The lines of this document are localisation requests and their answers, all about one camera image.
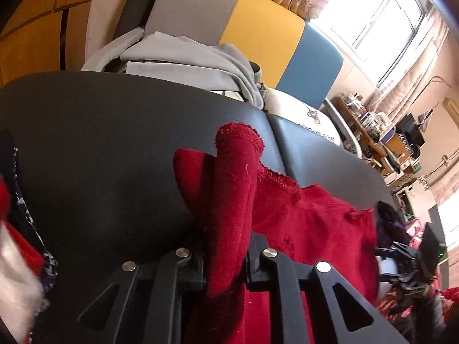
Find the red knit sweater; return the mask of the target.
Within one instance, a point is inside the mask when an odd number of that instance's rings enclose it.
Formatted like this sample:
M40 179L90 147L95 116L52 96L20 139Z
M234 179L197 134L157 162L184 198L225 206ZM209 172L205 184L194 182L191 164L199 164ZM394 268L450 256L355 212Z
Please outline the red knit sweater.
M374 213L358 210L319 185L306 188L261 164L258 132L229 123L217 152L180 149L174 175L208 250L205 300L193 312L187 343L268 343L269 296L247 291L242 277L252 233L292 260L331 263L371 303L377 300Z

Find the black velvet garment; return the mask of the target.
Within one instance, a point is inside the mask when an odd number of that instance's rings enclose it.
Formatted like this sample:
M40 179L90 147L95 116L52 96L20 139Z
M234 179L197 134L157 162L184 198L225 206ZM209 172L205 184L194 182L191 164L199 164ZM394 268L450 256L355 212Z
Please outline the black velvet garment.
M395 241L409 245L411 237L407 234L399 214L390 204L378 201L375 216L379 248L389 248Z

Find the wooden side table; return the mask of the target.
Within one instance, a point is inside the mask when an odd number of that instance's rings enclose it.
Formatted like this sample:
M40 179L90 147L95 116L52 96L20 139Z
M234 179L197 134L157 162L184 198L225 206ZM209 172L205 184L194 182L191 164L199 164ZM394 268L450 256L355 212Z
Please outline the wooden side table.
M348 151L361 154L363 161L385 179L396 179L409 173L412 161L409 147L397 132L388 143L380 142L388 130L384 130L385 125L379 115L367 111L357 99L346 102L342 96L336 97L332 105L348 127L342 132Z

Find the white printed cushion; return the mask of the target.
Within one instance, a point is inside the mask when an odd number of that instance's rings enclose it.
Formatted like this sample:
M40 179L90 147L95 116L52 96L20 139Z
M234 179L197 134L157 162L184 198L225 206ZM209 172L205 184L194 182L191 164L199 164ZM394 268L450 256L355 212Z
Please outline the white printed cushion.
M299 99L276 89L267 88L264 110L320 135L337 146L342 145L339 132L328 116Z

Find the black monitor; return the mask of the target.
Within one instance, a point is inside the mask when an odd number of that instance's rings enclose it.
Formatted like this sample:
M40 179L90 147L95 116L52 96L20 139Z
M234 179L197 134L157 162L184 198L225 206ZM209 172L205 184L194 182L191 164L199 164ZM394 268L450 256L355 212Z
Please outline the black monitor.
M410 145L422 147L425 144L423 134L420 131L420 126L414 119L412 114L405 115L397 124L396 132L403 134Z

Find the middle floral curtain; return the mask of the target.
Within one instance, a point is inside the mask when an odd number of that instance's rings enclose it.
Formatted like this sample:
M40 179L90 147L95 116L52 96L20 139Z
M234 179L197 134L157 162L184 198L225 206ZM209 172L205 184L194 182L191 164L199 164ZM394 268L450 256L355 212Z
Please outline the middle floral curtain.
M428 81L448 33L445 20L436 10L431 10L409 49L368 99L367 109L383 112L393 124L397 123Z

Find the leopard print garment pile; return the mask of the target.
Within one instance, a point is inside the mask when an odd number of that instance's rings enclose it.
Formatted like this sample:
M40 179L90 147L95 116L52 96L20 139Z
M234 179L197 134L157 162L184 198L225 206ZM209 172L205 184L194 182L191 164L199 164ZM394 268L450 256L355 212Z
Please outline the leopard print garment pile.
M30 343L58 275L18 185L18 149L1 131L1 342Z

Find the grey garment on chair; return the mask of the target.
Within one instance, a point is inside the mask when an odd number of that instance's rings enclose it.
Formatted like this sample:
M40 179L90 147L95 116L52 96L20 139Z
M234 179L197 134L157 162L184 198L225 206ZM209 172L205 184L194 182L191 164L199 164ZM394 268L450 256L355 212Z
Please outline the grey garment on chair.
M261 68L232 44L208 46L186 36L156 32L129 47L120 59L127 63L130 75L210 92L237 92L251 106L264 108Z

